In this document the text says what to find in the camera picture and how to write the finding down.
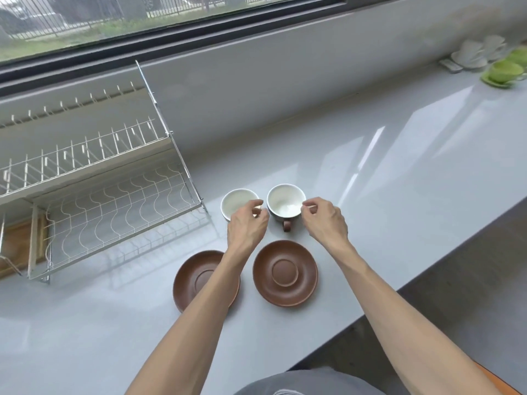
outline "white teacup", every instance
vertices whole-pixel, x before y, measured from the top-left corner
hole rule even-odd
[[[484,55],[489,61],[500,59],[506,46],[507,43],[503,37],[498,35],[487,36],[483,41]]]
[[[300,216],[306,194],[293,184],[279,184],[267,194],[269,213],[279,222],[285,232],[291,231],[291,220]]]
[[[229,191],[221,200],[221,214],[226,221],[230,222],[231,215],[247,204],[251,199],[259,199],[254,191],[246,188],[237,188]]]
[[[456,59],[458,64],[469,66],[483,57],[483,43],[474,40],[465,40],[459,49]]]

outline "cup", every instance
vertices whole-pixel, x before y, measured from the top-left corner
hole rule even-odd
[[[465,40],[458,51],[457,63],[472,65],[483,56],[483,44],[479,41]]]
[[[507,55],[506,59],[520,65],[523,68],[527,68],[527,47],[521,46],[516,50],[512,50],[511,53]]]
[[[230,222],[231,215],[251,199],[258,199],[258,195],[246,188],[237,188],[229,191],[221,200],[221,214],[226,221]]]
[[[506,59],[495,62],[491,65],[489,79],[496,83],[507,83],[517,79],[523,74],[523,68]]]
[[[291,231],[291,221],[300,216],[306,194],[293,184],[279,184],[267,194],[269,213],[279,222],[285,232]]]
[[[491,35],[485,37],[483,41],[483,49],[485,58],[489,61],[500,59],[507,43],[505,39],[498,35]]]

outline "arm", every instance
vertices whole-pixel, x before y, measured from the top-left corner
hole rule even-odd
[[[324,199],[304,202],[309,234],[335,259],[395,371],[412,395],[499,391],[475,363],[406,302],[362,259],[348,240],[338,207]]]
[[[267,210],[254,208],[261,199],[249,201],[231,217],[228,248],[207,284],[149,356],[126,395],[199,394],[207,378],[232,287],[250,254],[267,229]],[[253,213],[259,214],[255,219]]]

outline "grass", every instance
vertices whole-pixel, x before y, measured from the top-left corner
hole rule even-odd
[[[197,9],[188,12],[181,12],[180,14],[147,19],[101,22],[98,24],[92,24],[91,27],[86,29],[74,29],[77,30],[75,33],[62,33],[58,36],[46,35],[32,40],[13,39],[8,45],[3,46],[0,49],[0,61],[8,61],[10,59],[27,57],[61,48],[78,46],[80,44],[140,32],[142,30],[153,29],[156,27],[176,25],[189,20],[205,18],[207,16],[233,10],[233,8],[225,6],[211,7],[208,13],[205,10]]]

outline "orange chair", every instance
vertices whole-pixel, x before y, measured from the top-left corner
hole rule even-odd
[[[503,381],[501,378],[493,374],[492,372],[485,369],[482,365],[480,365],[477,362],[476,365],[480,368],[483,373],[488,377],[489,380],[491,380],[494,385],[496,385],[496,388],[503,394],[503,395],[522,395],[520,392],[516,391],[514,388],[512,388],[509,384],[507,384],[505,381]]]

